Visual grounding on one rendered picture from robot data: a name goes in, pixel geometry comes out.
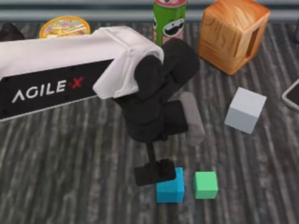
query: cartoon face logo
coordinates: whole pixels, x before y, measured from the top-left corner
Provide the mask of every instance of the cartoon face logo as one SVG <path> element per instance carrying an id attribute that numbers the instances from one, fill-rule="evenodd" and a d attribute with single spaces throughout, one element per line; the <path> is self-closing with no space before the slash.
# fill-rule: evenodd
<path id="1" fill-rule="evenodd" d="M 154 17 L 154 29 L 157 29 L 157 20 L 155 17 Z"/>
<path id="2" fill-rule="evenodd" d="M 169 22 L 163 28 L 164 35 L 168 37 L 177 36 L 180 32 L 183 31 L 184 22 L 185 22 L 184 19 L 179 19 L 179 20 Z"/>

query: wooden box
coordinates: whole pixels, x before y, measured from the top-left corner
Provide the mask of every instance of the wooden box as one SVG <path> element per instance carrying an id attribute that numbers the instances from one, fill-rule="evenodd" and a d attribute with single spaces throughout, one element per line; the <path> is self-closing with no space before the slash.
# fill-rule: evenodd
<path id="1" fill-rule="evenodd" d="M 204 10 L 199 56 L 235 74 L 256 55 L 269 16 L 268 8 L 252 0 L 218 0 Z"/>

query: yellow oval container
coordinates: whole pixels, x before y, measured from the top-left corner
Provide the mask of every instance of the yellow oval container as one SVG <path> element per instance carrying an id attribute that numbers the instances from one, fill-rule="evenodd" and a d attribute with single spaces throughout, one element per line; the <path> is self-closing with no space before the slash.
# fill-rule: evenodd
<path id="1" fill-rule="evenodd" d="M 88 23 L 76 16 L 61 16 L 43 25 L 39 38 L 78 36 L 90 34 Z"/>

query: red can top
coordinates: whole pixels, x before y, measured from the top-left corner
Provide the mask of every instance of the red can top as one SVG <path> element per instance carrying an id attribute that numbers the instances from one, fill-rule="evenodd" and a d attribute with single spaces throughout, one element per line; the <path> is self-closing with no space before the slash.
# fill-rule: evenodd
<path id="1" fill-rule="evenodd" d="M 188 0 L 154 0 L 154 2 L 165 8 L 176 8 L 187 4 Z"/>

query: green cube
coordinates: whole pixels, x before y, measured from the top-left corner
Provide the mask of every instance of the green cube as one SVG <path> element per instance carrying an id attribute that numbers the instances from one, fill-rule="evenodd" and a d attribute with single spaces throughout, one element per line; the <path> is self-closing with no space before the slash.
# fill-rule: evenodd
<path id="1" fill-rule="evenodd" d="M 218 192 L 217 176 L 215 172 L 195 172 L 195 199 L 215 199 Z"/>

